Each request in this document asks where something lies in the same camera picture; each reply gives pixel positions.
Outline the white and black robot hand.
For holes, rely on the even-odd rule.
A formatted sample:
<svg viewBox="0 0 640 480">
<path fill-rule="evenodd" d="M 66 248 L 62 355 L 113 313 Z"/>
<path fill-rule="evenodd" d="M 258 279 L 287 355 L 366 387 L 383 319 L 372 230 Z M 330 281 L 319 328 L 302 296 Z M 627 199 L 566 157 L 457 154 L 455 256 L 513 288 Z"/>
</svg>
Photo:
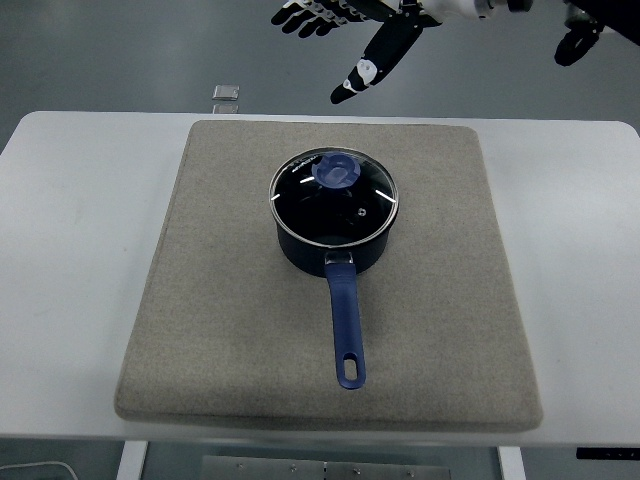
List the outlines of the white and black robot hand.
<svg viewBox="0 0 640 480">
<path fill-rule="evenodd" d="M 271 23 L 301 38 L 325 36 L 350 23 L 380 24 L 346 79 L 332 91 L 331 102 L 339 104 L 381 82 L 425 29 L 452 16 L 483 19 L 493 7 L 489 1 L 287 1 Z"/>
</svg>

